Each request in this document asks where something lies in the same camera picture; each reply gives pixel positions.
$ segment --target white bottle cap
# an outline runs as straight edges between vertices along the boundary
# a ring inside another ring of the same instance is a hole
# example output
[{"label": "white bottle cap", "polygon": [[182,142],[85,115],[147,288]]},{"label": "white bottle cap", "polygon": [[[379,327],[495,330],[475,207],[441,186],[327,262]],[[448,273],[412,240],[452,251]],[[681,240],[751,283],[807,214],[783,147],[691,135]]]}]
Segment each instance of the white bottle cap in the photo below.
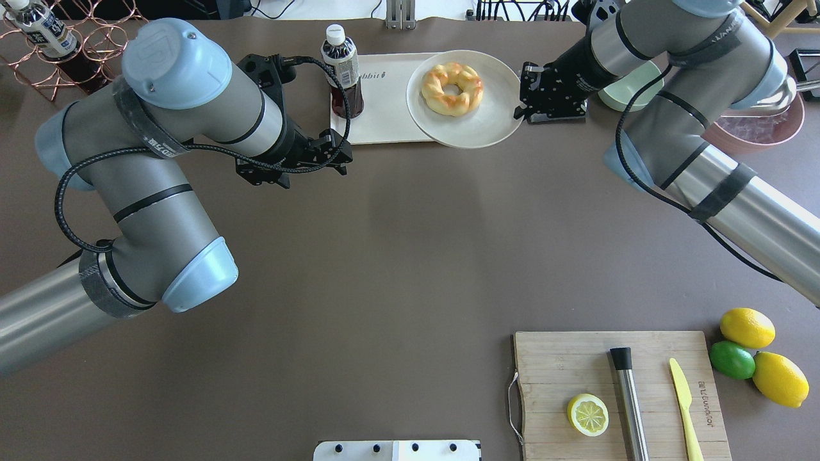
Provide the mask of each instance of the white bottle cap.
[{"label": "white bottle cap", "polygon": [[344,27],[338,24],[331,24],[327,26],[327,43],[333,46],[339,46],[344,43]]},{"label": "white bottle cap", "polygon": [[6,0],[6,3],[8,3],[8,6],[12,10],[18,10],[19,11],[19,10],[22,10],[23,8],[29,6],[29,3],[31,3],[31,2],[29,0]]}]

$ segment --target lemon slice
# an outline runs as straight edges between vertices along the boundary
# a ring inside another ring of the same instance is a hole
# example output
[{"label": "lemon slice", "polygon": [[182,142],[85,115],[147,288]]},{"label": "lemon slice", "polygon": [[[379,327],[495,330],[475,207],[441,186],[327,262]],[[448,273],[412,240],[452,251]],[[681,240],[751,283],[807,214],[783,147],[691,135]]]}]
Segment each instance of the lemon slice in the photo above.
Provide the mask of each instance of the lemon slice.
[{"label": "lemon slice", "polygon": [[609,427],[607,406],[592,394],[572,397],[567,406],[567,418],[585,436],[600,436]]}]

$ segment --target knife handle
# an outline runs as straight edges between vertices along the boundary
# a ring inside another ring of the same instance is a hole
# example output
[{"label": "knife handle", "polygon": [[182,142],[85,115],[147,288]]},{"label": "knife handle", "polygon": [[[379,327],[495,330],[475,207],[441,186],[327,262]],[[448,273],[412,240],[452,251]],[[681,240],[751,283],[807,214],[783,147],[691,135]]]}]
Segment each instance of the knife handle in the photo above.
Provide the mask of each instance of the knife handle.
[{"label": "knife handle", "polygon": [[695,425],[692,424],[692,417],[689,415],[689,409],[681,409],[681,416],[683,418],[683,433],[686,437],[686,454],[689,456],[689,461],[704,461],[704,455],[700,452],[700,444],[695,434]]}]

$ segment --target lime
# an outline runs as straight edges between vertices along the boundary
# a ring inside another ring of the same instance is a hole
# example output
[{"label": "lime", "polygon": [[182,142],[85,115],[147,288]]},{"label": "lime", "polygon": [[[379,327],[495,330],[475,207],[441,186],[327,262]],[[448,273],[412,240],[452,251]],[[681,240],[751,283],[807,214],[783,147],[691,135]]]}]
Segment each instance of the lime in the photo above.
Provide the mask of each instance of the lime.
[{"label": "lime", "polygon": [[720,331],[728,340],[749,349],[761,349],[774,340],[774,324],[750,308],[729,309],[720,319]]},{"label": "lime", "polygon": [[572,397],[567,405],[567,418],[585,436],[600,436],[609,427],[607,406],[592,394]]},{"label": "lime", "polygon": [[752,381],[772,402],[796,409],[809,396],[806,375],[788,358],[758,352],[754,355],[754,363],[757,368]]},{"label": "lime", "polygon": [[737,343],[715,343],[709,351],[709,360],[716,370],[730,378],[749,379],[754,375],[754,357]]}]

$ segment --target bagel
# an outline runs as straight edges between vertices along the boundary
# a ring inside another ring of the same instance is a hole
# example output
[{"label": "bagel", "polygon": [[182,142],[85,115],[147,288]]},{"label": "bagel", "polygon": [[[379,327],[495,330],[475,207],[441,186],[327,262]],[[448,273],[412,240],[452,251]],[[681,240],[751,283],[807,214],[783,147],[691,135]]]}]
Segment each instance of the bagel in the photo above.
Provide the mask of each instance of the bagel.
[{"label": "bagel", "polygon": [[[446,94],[444,87],[454,84],[460,94]],[[434,66],[421,81],[421,96],[427,106],[446,116],[462,116],[474,111],[484,97],[484,84],[472,67],[458,62]]]}]

